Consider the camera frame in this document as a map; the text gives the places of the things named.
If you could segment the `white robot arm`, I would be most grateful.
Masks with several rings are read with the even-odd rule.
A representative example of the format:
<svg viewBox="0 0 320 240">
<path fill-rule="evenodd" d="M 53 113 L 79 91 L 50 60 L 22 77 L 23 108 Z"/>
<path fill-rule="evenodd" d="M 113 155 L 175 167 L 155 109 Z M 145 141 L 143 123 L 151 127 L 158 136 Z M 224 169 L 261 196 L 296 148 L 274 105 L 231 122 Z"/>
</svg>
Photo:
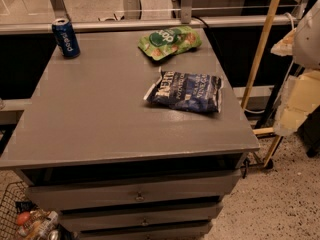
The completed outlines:
<svg viewBox="0 0 320 240">
<path fill-rule="evenodd" d="M 303 68 L 298 76 L 286 79 L 275 115 L 275 134 L 288 136 L 320 106 L 320 0 L 271 52 L 291 56 L 293 63 Z"/>
</svg>

